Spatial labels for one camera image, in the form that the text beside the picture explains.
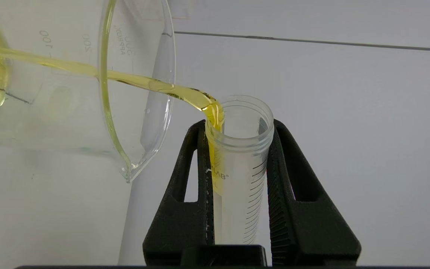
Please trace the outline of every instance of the tube opening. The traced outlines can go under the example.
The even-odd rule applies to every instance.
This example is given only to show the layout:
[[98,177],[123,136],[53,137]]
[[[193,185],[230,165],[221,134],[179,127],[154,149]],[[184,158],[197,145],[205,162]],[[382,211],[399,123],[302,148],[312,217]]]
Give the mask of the tube opening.
[[273,113],[260,99],[232,95],[220,100],[225,113],[224,132],[205,124],[207,138],[226,149],[253,150],[271,142]]

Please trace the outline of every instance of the transparent plastic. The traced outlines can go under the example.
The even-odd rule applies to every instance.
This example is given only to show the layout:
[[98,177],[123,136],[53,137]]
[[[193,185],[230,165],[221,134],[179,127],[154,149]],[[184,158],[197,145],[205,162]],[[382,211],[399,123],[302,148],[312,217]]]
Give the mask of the transparent plastic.
[[[0,46],[99,68],[106,0],[0,1]],[[175,83],[172,19],[166,0],[118,0],[109,70]],[[159,150],[172,98],[109,81],[109,101],[128,166],[109,135],[100,81],[0,58],[0,145],[97,155],[131,182]]]
[[214,184],[216,244],[251,244],[266,181],[268,149],[273,140],[273,113],[255,97],[232,95],[220,100],[224,133],[205,124]]

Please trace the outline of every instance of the yellow liquid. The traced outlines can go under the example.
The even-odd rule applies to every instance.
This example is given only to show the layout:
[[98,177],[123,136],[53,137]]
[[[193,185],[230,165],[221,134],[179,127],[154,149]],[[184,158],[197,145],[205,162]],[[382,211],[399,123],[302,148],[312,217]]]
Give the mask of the yellow liquid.
[[[44,56],[34,55],[32,53],[26,53],[22,51],[16,51],[7,48],[4,38],[0,34],[0,106],[3,105],[3,102],[6,97],[7,85],[9,83],[10,77],[10,67],[7,63],[7,59],[24,61],[34,64],[39,64],[42,66],[47,66],[51,68],[56,68],[60,70],[69,71],[75,74],[80,75],[88,75],[91,77],[98,78],[101,82],[101,93],[102,93],[102,101],[104,107],[104,115],[106,118],[107,129],[109,130],[109,134],[111,136],[114,147],[118,151],[119,155],[124,159],[124,162],[127,166],[127,171],[130,171],[131,163],[124,152],[117,134],[116,129],[114,128],[114,124],[112,121],[112,113],[110,110],[109,104],[109,91],[107,80],[115,80],[121,83],[125,83],[128,85],[141,87],[145,90],[151,90],[154,92],[160,92],[177,99],[183,100],[189,103],[191,106],[205,113],[207,120],[212,124],[215,130],[221,132],[222,126],[224,122],[224,113],[222,110],[221,104],[213,98],[211,95],[202,92],[197,89],[193,89],[190,87],[184,87],[174,84],[169,84],[162,82],[160,80],[156,80],[155,78],[149,78],[142,75],[132,75],[122,72],[117,72],[113,70],[107,70],[107,51],[108,51],[108,39],[109,39],[109,31],[111,25],[112,14],[114,12],[114,7],[116,4],[116,0],[109,1],[109,5],[106,9],[106,14],[104,18],[104,29],[102,34],[102,44],[101,44],[101,68],[97,70],[94,66],[87,65],[79,62],[65,61],[59,60],[55,58],[48,58]],[[213,145],[209,145],[210,147],[210,160],[215,160]],[[221,193],[221,189],[215,190],[218,193]]]

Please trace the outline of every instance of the black plastic stand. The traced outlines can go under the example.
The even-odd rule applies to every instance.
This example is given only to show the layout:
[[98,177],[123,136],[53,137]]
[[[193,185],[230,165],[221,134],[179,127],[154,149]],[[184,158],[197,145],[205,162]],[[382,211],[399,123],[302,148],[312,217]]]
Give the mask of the black plastic stand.
[[[288,129],[276,120],[275,128],[267,161],[273,266],[354,265],[361,251],[358,240]],[[198,152],[198,201],[183,202],[195,150]],[[213,246],[212,177],[210,172],[206,173],[209,168],[205,121],[200,121],[187,132],[169,186],[145,238],[147,265],[206,266],[214,257],[219,262],[220,257],[225,257],[225,265],[240,265],[238,260],[245,257],[254,261],[245,265],[265,265],[260,246]]]

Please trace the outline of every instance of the plastic centrifuge tube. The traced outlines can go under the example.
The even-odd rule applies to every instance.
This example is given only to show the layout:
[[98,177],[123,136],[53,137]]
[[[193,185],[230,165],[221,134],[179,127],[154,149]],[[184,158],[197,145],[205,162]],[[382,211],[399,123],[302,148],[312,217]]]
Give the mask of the plastic centrifuge tube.
[[256,237],[266,181],[273,113],[259,99],[232,95],[220,100],[223,133],[205,124],[214,182],[216,244],[251,244]]

